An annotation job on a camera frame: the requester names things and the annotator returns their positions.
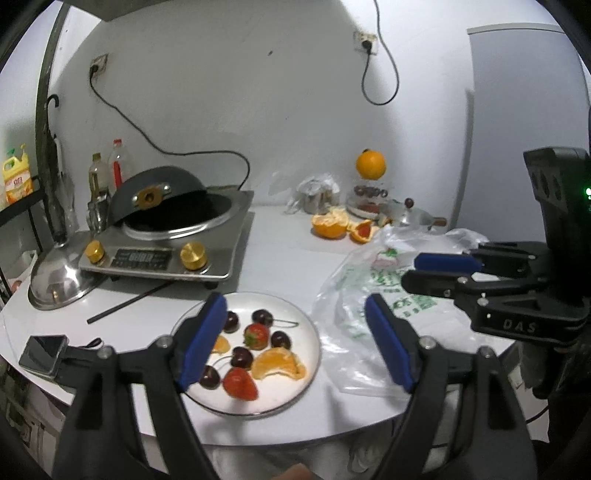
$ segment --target orange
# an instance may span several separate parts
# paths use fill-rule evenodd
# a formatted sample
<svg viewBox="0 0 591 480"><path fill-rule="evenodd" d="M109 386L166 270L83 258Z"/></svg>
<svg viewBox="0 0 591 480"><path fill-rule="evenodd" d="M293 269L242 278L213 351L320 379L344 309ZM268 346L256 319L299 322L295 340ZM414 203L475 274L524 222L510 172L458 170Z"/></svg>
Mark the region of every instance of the orange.
<svg viewBox="0 0 591 480"><path fill-rule="evenodd" d="M218 335L212 353L226 353L230 351L230 342L223 335Z"/></svg>
<svg viewBox="0 0 591 480"><path fill-rule="evenodd" d="M279 346L261 353L251 366L251 375L255 380L262 380L274 374L301 380L306 376L306 368L295 353Z"/></svg>
<svg viewBox="0 0 591 480"><path fill-rule="evenodd" d="M355 168L365 180L380 179L386 173L386 159L375 150L364 150L357 158Z"/></svg>
<svg viewBox="0 0 591 480"><path fill-rule="evenodd" d="M373 222L371 220L365 220L361 223L358 223L349 234L351 240L354 240L359 244L366 244L369 242L374 236L376 230L378 230L376 227L373 227L372 224Z"/></svg>
<svg viewBox="0 0 591 480"><path fill-rule="evenodd" d="M324 238L340 238L347 232L349 215L343 209L334 208L326 215L314 215L312 227L317 235Z"/></svg>

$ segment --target small plastic bag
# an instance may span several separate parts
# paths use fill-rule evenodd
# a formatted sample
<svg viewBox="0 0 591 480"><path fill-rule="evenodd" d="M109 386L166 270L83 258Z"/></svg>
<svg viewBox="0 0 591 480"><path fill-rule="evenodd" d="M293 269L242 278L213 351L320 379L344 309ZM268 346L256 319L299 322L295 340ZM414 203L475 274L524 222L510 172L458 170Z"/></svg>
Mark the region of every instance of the small plastic bag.
<svg viewBox="0 0 591 480"><path fill-rule="evenodd" d="M314 177L308 177L292 189L290 199L287 201L284 213L289 215L296 213L303 207L304 196L314 196L320 192L330 192L330 203L333 206L339 204L340 187L334 175L323 173Z"/></svg>

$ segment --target control panel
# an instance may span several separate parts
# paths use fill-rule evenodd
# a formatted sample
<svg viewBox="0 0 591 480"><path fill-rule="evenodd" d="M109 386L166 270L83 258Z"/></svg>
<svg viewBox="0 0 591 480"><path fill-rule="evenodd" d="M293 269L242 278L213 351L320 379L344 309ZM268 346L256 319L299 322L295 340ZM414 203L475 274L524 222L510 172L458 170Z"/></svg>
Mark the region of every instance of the control panel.
<svg viewBox="0 0 591 480"><path fill-rule="evenodd" d="M172 250L162 249L120 248L111 262L111 267L165 271L168 268L172 253Z"/></svg>

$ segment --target smartphone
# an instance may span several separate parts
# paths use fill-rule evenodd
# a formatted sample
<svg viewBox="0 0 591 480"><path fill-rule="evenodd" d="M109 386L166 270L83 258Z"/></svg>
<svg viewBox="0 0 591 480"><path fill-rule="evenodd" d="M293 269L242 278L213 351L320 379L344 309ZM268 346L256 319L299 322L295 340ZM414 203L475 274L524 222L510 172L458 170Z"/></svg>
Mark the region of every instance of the smartphone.
<svg viewBox="0 0 591 480"><path fill-rule="evenodd" d="M65 335L29 337L18 364L28 372L54 380L60 366L60 355L68 346Z"/></svg>

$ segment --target black chopstick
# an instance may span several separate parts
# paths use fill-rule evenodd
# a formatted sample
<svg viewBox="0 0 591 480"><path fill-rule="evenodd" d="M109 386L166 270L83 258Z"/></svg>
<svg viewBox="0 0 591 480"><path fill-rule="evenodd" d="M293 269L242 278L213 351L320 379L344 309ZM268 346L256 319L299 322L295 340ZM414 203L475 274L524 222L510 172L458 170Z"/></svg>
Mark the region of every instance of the black chopstick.
<svg viewBox="0 0 591 480"><path fill-rule="evenodd" d="M169 285L172 285L174 281L173 280L168 280L160 285L158 285L157 287L152 288L151 290L148 290L144 293L141 293L139 295L137 295L136 297L129 299L128 301L125 301L123 303L120 303L119 305L116 305L112 308L110 308L109 310L105 310L104 312L99 313L98 315L95 315L91 318L89 318L86 323L88 323L88 325L90 325L91 323L97 322L98 320L100 320L101 318L106 317L107 315L110 315L111 313L115 313L120 309L124 309L126 306L131 305L132 303L135 303L138 300L143 299L144 297L147 297L148 295L152 295L152 293L156 293L157 291L162 290L163 288L168 287Z"/></svg>

